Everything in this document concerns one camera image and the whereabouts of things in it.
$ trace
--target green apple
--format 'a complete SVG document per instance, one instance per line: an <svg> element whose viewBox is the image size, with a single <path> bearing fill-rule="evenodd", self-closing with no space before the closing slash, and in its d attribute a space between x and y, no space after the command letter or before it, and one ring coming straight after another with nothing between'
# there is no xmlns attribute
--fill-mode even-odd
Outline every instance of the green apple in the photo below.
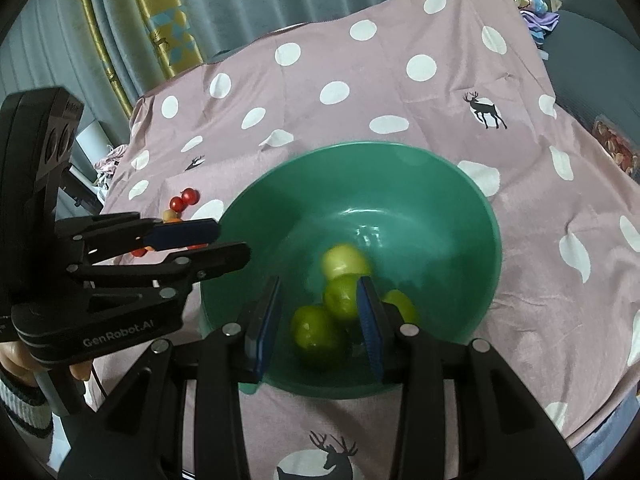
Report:
<svg viewBox="0 0 640 480"><path fill-rule="evenodd" d="M349 326L358 320L356 287L359 279L360 274L341 274L330 280L324 288L324 306L343 326Z"/></svg>
<svg viewBox="0 0 640 480"><path fill-rule="evenodd" d="M346 331L324 306L302 306L291 320L298 357L306 368L323 372L337 368L350 355Z"/></svg>
<svg viewBox="0 0 640 480"><path fill-rule="evenodd" d="M384 303L391 303L395 305L400 311L400 316L402 316L405 323L418 324L420 319L418 311L404 292L401 292L396 288L394 290L390 290L384 295L382 301Z"/></svg>
<svg viewBox="0 0 640 480"><path fill-rule="evenodd" d="M342 274L371 274L371 266L364 254L349 244L339 244L325 252L322 255L321 267L328 280Z"/></svg>

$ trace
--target human hand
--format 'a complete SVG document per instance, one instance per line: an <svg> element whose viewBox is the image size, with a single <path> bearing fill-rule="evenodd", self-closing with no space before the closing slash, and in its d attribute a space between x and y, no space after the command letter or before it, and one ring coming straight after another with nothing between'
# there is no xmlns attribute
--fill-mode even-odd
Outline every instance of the human hand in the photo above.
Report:
<svg viewBox="0 0 640 480"><path fill-rule="evenodd" d="M71 365L69 370L77 380L88 381L91 376L92 363L93 361L85 361ZM33 374L46 370L33 358L22 341L0 343L0 364L7 372L27 386L38 386Z"/></svg>

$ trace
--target sleeve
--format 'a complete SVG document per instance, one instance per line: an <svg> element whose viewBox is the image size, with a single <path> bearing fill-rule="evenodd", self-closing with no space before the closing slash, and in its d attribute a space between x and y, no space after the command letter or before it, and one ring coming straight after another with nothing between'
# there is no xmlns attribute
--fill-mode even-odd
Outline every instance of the sleeve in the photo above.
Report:
<svg viewBox="0 0 640 480"><path fill-rule="evenodd" d="M53 418L42 391L22 384L0 366L0 401L23 439L47 463Z"/></svg>

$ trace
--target deer print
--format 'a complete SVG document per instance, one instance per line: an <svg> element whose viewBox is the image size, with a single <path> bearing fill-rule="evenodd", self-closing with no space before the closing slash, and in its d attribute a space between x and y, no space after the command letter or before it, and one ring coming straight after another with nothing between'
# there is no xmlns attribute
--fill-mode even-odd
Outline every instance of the deer print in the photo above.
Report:
<svg viewBox="0 0 640 480"><path fill-rule="evenodd" d="M351 467L351 461L349 460L350 456L354 456L358 449L356 448L356 443L353 443L353 446L347 447L347 443L344 441L344 437L341 436L340 440L336 439L333 435L331 438L336 441L336 444L342 448L340 452L335 450L335 447L332 444L325 445L326 443L326 435L320 437L316 435L313 431L309 434L309 439L311 443L316 446L318 449L326 452L326 462L324 463L324 468L329 470L332 469L329 473L322 476L304 476L304 475L295 475L291 473L285 473L281 468L278 469L278 480L308 480L309 478L319 478L322 480L353 480L353 467Z"/></svg>
<svg viewBox="0 0 640 480"><path fill-rule="evenodd" d="M191 160L191 164L184 171L189 171L189 170L192 170L193 168L197 168L203 162L204 162L204 155L197 156L196 158Z"/></svg>
<svg viewBox="0 0 640 480"><path fill-rule="evenodd" d="M504 126L504 129L507 129L507 125L504 124L502 117L498 114L498 110L495 109L495 105L486 105L484 103L478 102L478 92L473 92L472 94L465 94L464 100L471 105L476 114L476 117L480 119L484 123L485 129L489 129L489 125L486 123L486 115L488 114L490 117L494 118L495 127L500 128L500 121Z"/></svg>

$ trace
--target red cherry tomato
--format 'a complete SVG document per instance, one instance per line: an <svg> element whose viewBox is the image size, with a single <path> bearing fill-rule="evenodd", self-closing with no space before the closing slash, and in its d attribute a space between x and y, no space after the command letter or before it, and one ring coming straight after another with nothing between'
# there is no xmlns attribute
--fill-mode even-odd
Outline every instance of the red cherry tomato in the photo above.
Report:
<svg viewBox="0 0 640 480"><path fill-rule="evenodd" d="M177 212L177 213L181 213L184 211L184 208L187 207L186 204L182 201L182 199L179 196L174 196L171 201L169 202L169 207Z"/></svg>
<svg viewBox="0 0 640 480"><path fill-rule="evenodd" d="M181 193L182 201L187 205L196 205L198 200L200 200L200 194L193 189L193 187L188 187Z"/></svg>

